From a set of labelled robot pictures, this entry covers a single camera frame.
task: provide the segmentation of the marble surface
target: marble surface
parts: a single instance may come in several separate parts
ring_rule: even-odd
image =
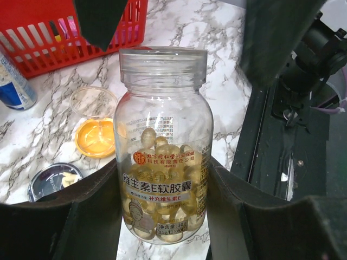
[[[214,115],[212,155],[230,168],[245,117],[250,87],[236,71],[242,46],[245,11],[211,0],[149,0],[147,46],[183,46],[208,50],[207,83],[201,94]],[[42,168],[69,162],[83,174],[109,160],[87,158],[74,144],[80,118],[69,108],[71,93],[81,86],[108,88],[118,98],[126,92],[120,82],[118,54],[71,66],[31,80],[38,103],[25,112],[0,105],[0,202],[27,200],[30,179]],[[156,246],[143,243],[122,226],[117,259],[205,259],[209,246],[205,220],[197,234],[183,243]]]

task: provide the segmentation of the cable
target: cable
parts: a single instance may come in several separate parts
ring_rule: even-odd
[[[345,106],[347,105],[347,71],[345,68],[342,68],[341,71],[345,81],[345,98],[340,101],[340,106],[334,109],[313,107],[315,110],[328,113],[328,114],[337,114],[337,113],[345,112]]]

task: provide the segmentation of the red plastic basket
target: red plastic basket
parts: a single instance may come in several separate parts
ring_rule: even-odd
[[[106,52],[80,35],[72,0],[2,1],[0,44],[26,78],[139,45],[148,0],[128,0]]]

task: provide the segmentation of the cartoon woman illustration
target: cartoon woman illustration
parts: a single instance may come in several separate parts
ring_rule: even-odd
[[[132,227],[134,229],[136,228],[138,230],[141,230],[143,232],[150,234],[151,232],[145,227],[141,226],[140,224],[140,220],[143,218],[143,211],[141,208],[141,204],[138,200],[131,199],[131,201],[129,202],[129,211],[130,211],[130,216],[133,219],[131,223]]]

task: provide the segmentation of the can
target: can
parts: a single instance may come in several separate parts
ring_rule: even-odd
[[[37,94],[28,80],[5,55],[0,46],[0,100],[9,108],[26,110],[37,101]]]

